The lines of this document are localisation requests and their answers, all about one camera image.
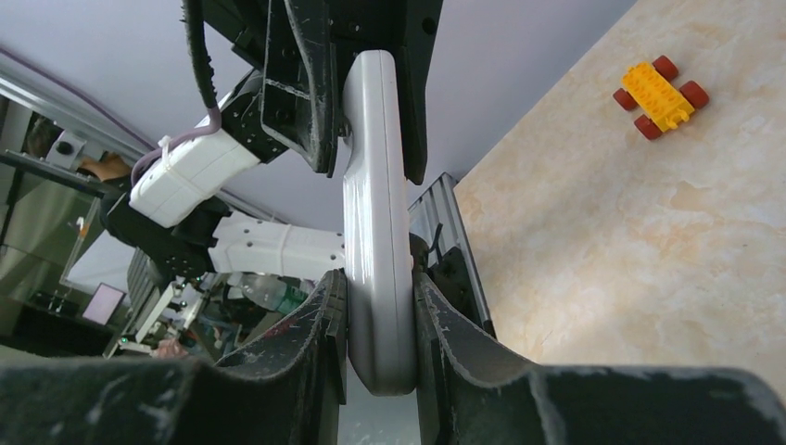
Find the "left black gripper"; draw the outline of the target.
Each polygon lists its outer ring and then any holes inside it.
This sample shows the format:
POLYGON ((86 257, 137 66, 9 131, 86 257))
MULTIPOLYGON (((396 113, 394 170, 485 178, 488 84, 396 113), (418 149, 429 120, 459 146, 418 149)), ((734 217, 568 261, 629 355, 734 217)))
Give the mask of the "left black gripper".
POLYGON ((273 143, 314 172, 336 166, 336 58, 394 53, 404 172, 420 185, 427 166, 425 88, 442 0, 204 1, 205 21, 263 70, 260 124, 273 143))

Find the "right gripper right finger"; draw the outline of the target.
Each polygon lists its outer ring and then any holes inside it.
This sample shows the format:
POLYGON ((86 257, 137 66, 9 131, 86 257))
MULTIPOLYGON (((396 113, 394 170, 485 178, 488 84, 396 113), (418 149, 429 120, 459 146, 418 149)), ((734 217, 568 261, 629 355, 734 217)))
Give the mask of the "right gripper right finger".
POLYGON ((781 444, 785 409, 740 369, 541 365, 414 277, 424 444, 781 444))

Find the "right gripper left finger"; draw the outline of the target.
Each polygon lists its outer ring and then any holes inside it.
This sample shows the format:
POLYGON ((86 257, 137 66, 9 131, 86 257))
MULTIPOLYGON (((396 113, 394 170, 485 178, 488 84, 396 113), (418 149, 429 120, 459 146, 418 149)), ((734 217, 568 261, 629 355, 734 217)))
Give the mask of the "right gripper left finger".
POLYGON ((63 358, 1 368, 5 444, 334 444, 348 280, 217 362, 63 358))

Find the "white remote control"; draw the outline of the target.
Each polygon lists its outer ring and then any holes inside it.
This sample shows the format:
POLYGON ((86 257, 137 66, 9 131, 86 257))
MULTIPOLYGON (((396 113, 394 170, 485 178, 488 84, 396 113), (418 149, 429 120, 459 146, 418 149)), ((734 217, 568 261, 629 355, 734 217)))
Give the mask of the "white remote control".
POLYGON ((412 255, 396 65, 383 50, 354 59, 343 92, 349 163, 343 177, 349 357, 375 396, 417 380, 412 255))

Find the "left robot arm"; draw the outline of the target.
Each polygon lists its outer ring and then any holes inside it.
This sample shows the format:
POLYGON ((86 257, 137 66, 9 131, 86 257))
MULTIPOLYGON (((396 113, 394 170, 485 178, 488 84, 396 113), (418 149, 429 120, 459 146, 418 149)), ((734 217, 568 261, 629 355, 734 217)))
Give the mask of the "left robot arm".
POLYGON ((207 120, 162 141, 133 167, 108 209, 109 225, 166 275, 219 270, 223 218, 242 208, 227 183, 284 153, 332 176, 349 117, 353 64, 393 60, 404 179, 424 181, 425 90, 439 1, 185 1, 186 44, 207 120))

